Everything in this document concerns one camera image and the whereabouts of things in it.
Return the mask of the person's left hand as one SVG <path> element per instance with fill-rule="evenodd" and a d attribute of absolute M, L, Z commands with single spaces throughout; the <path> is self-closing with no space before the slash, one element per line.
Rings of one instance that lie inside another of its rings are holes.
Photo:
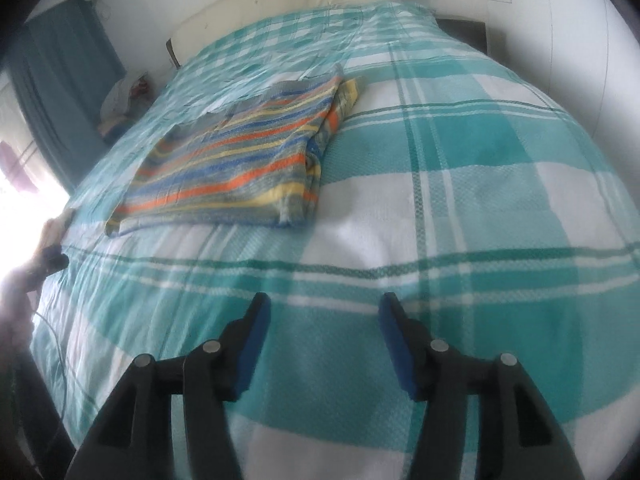
<path fill-rule="evenodd" d="M 61 244 L 68 228 L 73 222 L 76 210 L 74 208 L 65 209 L 56 218 L 49 219 L 43 226 L 36 253 L 40 254 L 45 249 Z"/>

